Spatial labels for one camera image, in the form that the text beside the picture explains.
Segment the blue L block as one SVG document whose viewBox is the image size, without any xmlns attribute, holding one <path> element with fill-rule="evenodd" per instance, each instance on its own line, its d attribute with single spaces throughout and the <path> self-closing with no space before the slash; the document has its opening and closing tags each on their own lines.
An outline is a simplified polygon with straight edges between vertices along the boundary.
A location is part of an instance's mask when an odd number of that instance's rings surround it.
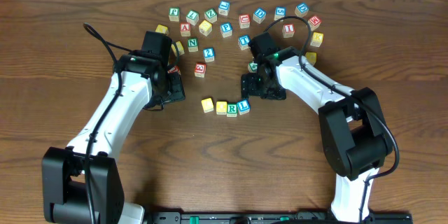
<svg viewBox="0 0 448 224">
<path fill-rule="evenodd" d="M 238 113 L 239 115 L 244 115 L 246 113 L 249 113 L 251 110 L 249 101 L 247 99 L 243 99 L 241 101 L 237 102 L 237 108 L 238 108 Z"/>
</svg>

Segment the green R block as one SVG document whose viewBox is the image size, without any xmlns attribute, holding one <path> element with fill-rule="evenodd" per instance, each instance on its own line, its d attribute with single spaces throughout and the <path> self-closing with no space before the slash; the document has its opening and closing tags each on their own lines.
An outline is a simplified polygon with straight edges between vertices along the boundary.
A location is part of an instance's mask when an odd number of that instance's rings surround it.
<svg viewBox="0 0 448 224">
<path fill-rule="evenodd" d="M 238 109 L 236 104 L 227 104 L 227 117 L 237 117 Z"/>
</svg>

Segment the yellow C block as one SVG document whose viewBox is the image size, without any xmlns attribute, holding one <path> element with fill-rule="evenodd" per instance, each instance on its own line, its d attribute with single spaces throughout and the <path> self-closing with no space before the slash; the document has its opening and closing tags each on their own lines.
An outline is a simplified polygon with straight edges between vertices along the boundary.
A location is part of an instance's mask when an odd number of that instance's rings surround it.
<svg viewBox="0 0 448 224">
<path fill-rule="evenodd" d="M 205 113 L 212 112 L 214 110 L 214 102 L 212 98 L 203 99 L 201 104 Z"/>
</svg>

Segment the yellow O block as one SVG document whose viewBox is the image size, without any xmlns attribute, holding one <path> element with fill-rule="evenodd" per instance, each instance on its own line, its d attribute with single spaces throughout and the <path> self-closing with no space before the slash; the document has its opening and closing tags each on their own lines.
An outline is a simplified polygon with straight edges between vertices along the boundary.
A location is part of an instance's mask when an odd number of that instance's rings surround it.
<svg viewBox="0 0 448 224">
<path fill-rule="evenodd" d="M 228 103 L 226 101 L 217 101 L 216 102 L 216 114 L 217 115 L 226 115 L 228 109 Z"/>
</svg>

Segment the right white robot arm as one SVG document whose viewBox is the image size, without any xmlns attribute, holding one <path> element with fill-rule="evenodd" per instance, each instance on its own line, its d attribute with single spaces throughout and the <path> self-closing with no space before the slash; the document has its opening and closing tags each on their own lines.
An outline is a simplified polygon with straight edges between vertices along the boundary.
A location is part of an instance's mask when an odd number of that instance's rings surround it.
<svg viewBox="0 0 448 224">
<path fill-rule="evenodd" d="M 325 158 L 336 173 L 333 216 L 349 223 L 368 219 L 371 183 L 387 155 L 399 154 L 377 95 L 354 90 L 314 68 L 294 47 L 280 49 L 269 33 L 249 41 L 257 70 L 241 77 L 243 98 L 284 100 L 291 91 L 318 115 Z"/>
</svg>

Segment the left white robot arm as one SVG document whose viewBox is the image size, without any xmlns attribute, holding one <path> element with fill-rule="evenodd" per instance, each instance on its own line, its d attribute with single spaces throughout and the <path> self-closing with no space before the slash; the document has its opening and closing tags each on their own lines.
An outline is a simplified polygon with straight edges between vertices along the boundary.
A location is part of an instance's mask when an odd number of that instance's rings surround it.
<svg viewBox="0 0 448 224">
<path fill-rule="evenodd" d="M 169 63 L 173 41 L 147 31 L 141 49 L 113 60 L 108 90 L 86 126 L 41 162 L 43 215 L 49 223 L 142 223 L 145 209 L 125 201 L 117 168 L 121 148 L 142 110 L 161 111 L 186 96 Z"/>
</svg>

